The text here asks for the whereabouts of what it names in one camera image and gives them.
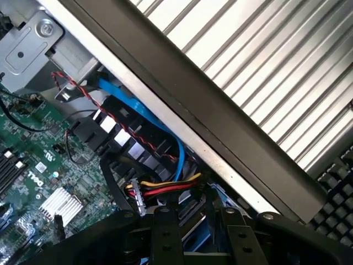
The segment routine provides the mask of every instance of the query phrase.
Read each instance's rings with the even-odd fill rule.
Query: metal bracket
[[[0,41],[2,85],[11,92],[24,88],[49,62],[46,53],[63,30],[44,11],[37,12],[19,31],[13,28]]]

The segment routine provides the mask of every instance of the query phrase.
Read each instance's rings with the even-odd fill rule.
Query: screw
[[[271,215],[271,214],[264,214],[263,217],[267,220],[273,220],[274,219],[274,216]]]
[[[44,23],[41,27],[40,27],[40,33],[43,34],[43,36],[49,37],[53,34],[53,26],[49,23]]]
[[[167,207],[163,207],[163,208],[161,208],[161,211],[164,213],[167,213],[167,212],[169,212],[169,209]]]
[[[229,214],[234,214],[236,211],[233,208],[227,208],[226,212]]]
[[[124,215],[125,218],[131,218],[133,217],[133,213],[127,213]]]

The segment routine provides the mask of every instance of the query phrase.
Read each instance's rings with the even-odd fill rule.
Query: sticker label
[[[46,170],[46,166],[42,163],[42,162],[39,162],[35,168],[40,172],[40,173],[43,173],[45,170]]]

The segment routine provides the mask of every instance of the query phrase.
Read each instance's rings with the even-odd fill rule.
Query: ribbed metal surface
[[[303,169],[353,125],[352,0],[132,0]]]

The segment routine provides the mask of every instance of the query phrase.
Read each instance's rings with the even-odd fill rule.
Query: red wire
[[[176,185],[176,186],[171,186],[171,187],[155,189],[155,190],[151,190],[149,192],[145,192],[143,196],[150,196],[150,195],[156,195],[156,194],[163,193],[163,192],[173,192],[175,190],[188,189],[194,185],[195,184],[192,183],[192,184]],[[132,191],[129,191],[128,194],[131,196],[135,196],[135,192],[132,192]]]
[[[113,114],[107,112],[97,101],[95,101],[95,100],[90,96],[90,94],[87,93],[87,91],[86,91],[82,86],[80,86],[79,84],[77,84],[70,76],[66,76],[66,75],[64,75],[62,72],[52,72],[52,73],[51,73],[51,77],[54,79],[55,85],[56,85],[56,87],[59,89],[59,91],[61,90],[61,87],[60,87],[60,84],[59,84],[59,82],[58,82],[58,80],[57,80],[57,76],[66,79],[71,85],[77,87],[77,88],[84,94],[84,96],[85,96],[86,98],[88,98],[95,106],[98,107],[98,109],[99,109],[102,113],[104,113],[104,114],[108,115],[109,117],[111,117],[117,124],[119,124],[119,125],[121,126],[121,128],[122,128],[124,131],[127,132],[127,127],[126,127],[124,124],[120,123],[120,122],[117,120],[117,118],[114,117]],[[141,137],[141,136],[139,136],[139,135],[136,135],[134,131],[130,130],[130,134],[132,135],[132,137],[138,138],[138,139],[139,139],[141,142],[143,142],[145,145],[148,145],[154,152],[157,151],[157,148],[156,148],[152,143],[146,141],[143,137]],[[167,154],[167,153],[162,154],[162,156],[168,156],[168,157],[169,157],[170,159],[172,159],[172,160],[178,160],[177,157],[172,156],[172,155],[169,155],[169,154]]]

